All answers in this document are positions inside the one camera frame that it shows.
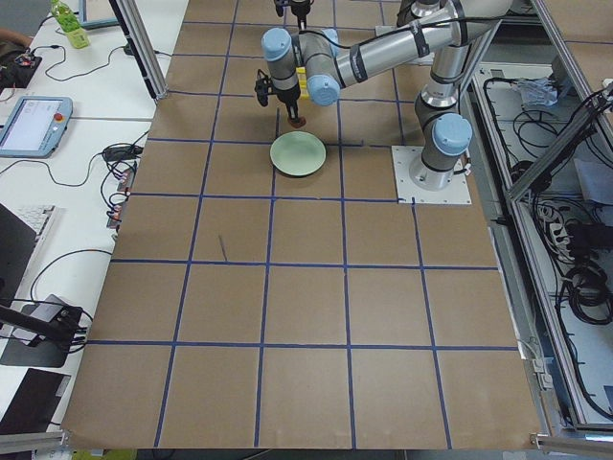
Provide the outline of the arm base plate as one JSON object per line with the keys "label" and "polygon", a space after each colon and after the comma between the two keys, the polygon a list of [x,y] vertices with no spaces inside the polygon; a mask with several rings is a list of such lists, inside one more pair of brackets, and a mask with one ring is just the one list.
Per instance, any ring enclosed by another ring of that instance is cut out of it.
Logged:
{"label": "arm base plate", "polygon": [[420,146],[392,146],[397,201],[406,204],[472,203],[462,160],[448,172],[432,172],[421,163]]}

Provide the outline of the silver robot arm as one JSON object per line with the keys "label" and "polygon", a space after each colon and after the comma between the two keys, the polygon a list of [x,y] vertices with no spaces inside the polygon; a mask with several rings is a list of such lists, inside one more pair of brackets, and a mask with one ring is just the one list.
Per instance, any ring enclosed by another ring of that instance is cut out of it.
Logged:
{"label": "silver robot arm", "polygon": [[286,107],[288,121],[301,127],[305,120],[298,107],[298,68],[306,71],[311,101],[328,106],[344,88],[431,56],[429,79],[415,102],[425,145],[409,176],[424,190],[440,191],[472,137],[470,123],[458,112],[469,49],[499,25],[510,7],[509,1],[404,1],[391,31],[352,45],[340,44],[334,29],[313,30],[305,24],[296,34],[270,29],[261,39],[268,69],[259,71],[255,93],[262,106],[276,96]]}

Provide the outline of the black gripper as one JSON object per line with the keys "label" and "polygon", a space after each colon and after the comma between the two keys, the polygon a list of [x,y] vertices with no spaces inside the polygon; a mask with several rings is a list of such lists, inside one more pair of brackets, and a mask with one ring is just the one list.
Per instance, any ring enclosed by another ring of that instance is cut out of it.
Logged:
{"label": "black gripper", "polygon": [[293,14],[300,14],[298,19],[298,27],[305,29],[307,27],[307,17],[304,14],[309,14],[311,8],[310,0],[291,0],[291,11]]}
{"label": "black gripper", "polygon": [[298,123],[298,101],[301,96],[300,87],[292,87],[290,89],[277,90],[278,99],[285,104],[287,111],[287,120],[289,124],[295,127]]}

